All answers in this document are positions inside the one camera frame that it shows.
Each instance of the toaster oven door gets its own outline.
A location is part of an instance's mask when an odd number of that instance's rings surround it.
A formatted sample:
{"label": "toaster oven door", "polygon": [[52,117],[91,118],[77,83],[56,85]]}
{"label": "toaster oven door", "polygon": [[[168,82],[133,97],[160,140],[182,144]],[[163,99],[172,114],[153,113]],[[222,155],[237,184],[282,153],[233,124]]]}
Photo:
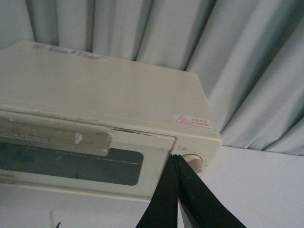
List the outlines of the toaster oven door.
{"label": "toaster oven door", "polygon": [[0,113],[2,184],[150,198],[174,145],[166,135]]}

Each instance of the curtain fold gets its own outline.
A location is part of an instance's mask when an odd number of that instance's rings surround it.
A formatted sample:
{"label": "curtain fold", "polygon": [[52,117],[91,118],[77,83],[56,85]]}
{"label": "curtain fold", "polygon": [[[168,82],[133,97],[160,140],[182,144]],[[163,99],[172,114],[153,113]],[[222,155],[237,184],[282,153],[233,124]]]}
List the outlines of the curtain fold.
{"label": "curtain fold", "polygon": [[34,41],[25,0],[0,1],[0,50],[23,39]]}
{"label": "curtain fold", "polygon": [[2,0],[0,30],[196,73],[225,145],[304,155],[303,0]]}
{"label": "curtain fold", "polygon": [[58,45],[56,0],[26,0],[26,3],[35,41]]}

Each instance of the cream toaster oven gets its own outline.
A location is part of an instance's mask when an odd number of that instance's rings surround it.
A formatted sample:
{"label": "cream toaster oven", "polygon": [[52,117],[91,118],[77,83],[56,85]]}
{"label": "cream toaster oven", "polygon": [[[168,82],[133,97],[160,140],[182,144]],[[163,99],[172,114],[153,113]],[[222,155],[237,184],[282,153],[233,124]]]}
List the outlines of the cream toaster oven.
{"label": "cream toaster oven", "polygon": [[28,41],[0,52],[2,185],[146,199],[170,153],[201,175],[220,146],[196,74]]}

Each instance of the light blue curtain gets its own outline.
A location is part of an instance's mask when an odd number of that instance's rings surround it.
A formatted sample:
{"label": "light blue curtain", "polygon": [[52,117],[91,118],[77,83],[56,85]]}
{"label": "light blue curtain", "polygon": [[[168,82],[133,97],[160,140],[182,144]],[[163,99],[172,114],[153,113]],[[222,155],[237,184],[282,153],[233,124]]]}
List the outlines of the light blue curtain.
{"label": "light blue curtain", "polygon": [[302,0],[2,0],[0,30],[196,73],[225,145],[304,155]]}

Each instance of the red warning sticker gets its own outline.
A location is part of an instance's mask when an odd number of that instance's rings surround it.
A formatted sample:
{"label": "red warning sticker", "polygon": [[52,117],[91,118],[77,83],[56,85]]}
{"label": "red warning sticker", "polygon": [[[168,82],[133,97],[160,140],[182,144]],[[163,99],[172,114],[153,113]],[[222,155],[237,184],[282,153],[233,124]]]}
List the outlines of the red warning sticker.
{"label": "red warning sticker", "polygon": [[174,123],[178,125],[182,124],[190,127],[199,127],[213,130],[213,126],[210,120],[187,115],[174,114]]}

